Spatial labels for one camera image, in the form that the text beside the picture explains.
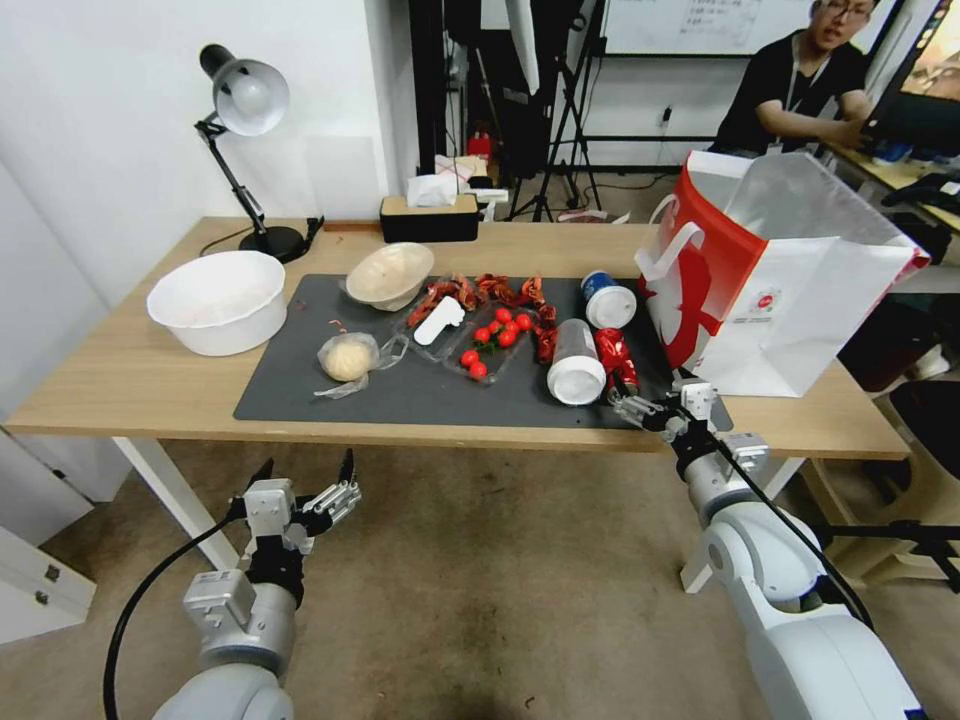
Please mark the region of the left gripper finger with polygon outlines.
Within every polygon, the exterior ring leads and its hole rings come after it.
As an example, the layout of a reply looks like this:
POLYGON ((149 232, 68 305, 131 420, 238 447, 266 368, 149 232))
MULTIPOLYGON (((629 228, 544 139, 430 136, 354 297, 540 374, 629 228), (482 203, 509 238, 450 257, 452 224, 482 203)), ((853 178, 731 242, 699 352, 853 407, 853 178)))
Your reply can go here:
POLYGON ((268 458, 263 465, 253 473, 246 488, 237 496, 230 499, 226 520, 237 521, 245 519, 247 515, 245 498, 259 482, 270 480, 273 477, 274 459, 268 458))
POLYGON ((297 506, 295 520, 308 535, 322 535, 346 518, 362 499, 357 481, 354 451, 348 448, 337 481, 320 494, 297 506))

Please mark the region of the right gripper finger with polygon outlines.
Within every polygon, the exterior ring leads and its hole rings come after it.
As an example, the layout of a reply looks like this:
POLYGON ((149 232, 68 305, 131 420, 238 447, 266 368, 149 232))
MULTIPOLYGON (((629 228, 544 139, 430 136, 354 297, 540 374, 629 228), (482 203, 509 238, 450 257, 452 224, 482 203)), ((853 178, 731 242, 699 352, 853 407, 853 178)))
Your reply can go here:
POLYGON ((612 385, 608 389, 608 403, 617 414, 657 414, 678 412, 678 400, 674 396, 650 400, 640 395, 639 387, 624 379, 623 376, 611 376, 612 385))
POLYGON ((618 401, 613 410, 625 422, 647 432, 664 432, 671 419, 670 408, 649 401, 618 401))

